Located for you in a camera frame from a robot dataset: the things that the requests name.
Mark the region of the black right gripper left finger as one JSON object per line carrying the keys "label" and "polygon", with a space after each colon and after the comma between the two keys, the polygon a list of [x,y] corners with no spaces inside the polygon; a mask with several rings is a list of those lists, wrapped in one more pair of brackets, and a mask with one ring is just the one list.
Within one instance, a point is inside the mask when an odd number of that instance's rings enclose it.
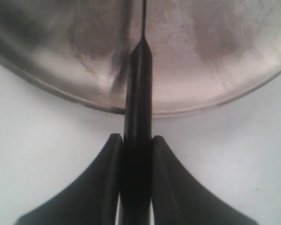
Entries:
{"label": "black right gripper left finger", "polygon": [[20,217],[18,225],[115,224],[122,138],[111,134],[90,166],[58,195]]}

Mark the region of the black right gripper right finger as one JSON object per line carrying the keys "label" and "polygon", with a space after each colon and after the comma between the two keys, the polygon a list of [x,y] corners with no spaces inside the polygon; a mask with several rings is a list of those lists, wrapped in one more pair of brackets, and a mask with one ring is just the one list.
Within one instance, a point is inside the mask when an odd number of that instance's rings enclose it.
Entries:
{"label": "black right gripper right finger", "polygon": [[152,204],[156,225],[257,224],[201,185],[163,137],[155,136],[152,144]]}

